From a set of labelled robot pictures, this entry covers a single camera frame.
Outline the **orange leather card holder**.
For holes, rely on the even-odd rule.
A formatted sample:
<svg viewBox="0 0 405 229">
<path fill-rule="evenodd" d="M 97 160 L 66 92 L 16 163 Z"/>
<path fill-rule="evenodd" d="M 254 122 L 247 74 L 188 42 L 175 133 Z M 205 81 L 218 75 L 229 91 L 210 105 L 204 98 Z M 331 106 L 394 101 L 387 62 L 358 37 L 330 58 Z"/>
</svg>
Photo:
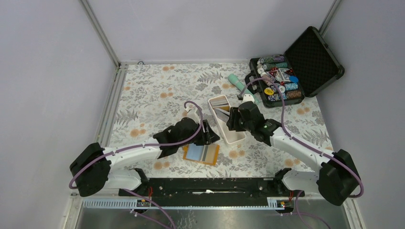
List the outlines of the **orange leather card holder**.
<svg viewBox="0 0 405 229">
<path fill-rule="evenodd" d="M 200 164 L 215 166 L 219 154 L 220 146 L 217 144 L 197 146 L 188 144 L 182 148 L 184 150 L 183 159 Z"/>
</svg>

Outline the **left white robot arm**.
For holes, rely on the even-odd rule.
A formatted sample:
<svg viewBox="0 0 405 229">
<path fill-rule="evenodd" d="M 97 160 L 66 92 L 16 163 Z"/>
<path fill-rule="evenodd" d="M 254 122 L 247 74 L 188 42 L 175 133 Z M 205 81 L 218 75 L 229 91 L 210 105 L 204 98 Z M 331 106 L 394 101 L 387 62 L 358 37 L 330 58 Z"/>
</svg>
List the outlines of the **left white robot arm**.
<svg viewBox="0 0 405 229">
<path fill-rule="evenodd" d="M 186 117 L 134 145 L 110 148 L 91 143 L 69 166 L 73 176 L 69 187 L 81 197 L 108 189 L 129 189 L 136 196 L 143 196 L 148 191 L 147 177 L 141 169 L 128 166 L 171 156 L 188 144 L 207 146 L 219 140 L 206 120 L 198 124 Z"/>
</svg>

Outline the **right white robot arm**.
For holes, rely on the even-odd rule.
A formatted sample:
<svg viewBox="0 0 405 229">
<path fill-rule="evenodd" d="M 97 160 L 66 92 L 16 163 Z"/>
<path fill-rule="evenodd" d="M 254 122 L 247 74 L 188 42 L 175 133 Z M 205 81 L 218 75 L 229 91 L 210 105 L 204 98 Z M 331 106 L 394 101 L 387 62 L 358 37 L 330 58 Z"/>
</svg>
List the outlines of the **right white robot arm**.
<svg viewBox="0 0 405 229">
<path fill-rule="evenodd" d="M 226 123 L 230 131 L 249 132 L 258 142 L 280 149 L 311 168 L 310 172 L 282 169 L 275 177 L 275 193 L 285 197 L 291 191 L 320 194 L 340 206 L 347 198 L 358 198 L 364 185 L 351 155 L 345 150 L 321 150 L 309 141 L 291 134 L 282 123 L 265 119 L 253 102 L 231 107 Z"/>
</svg>

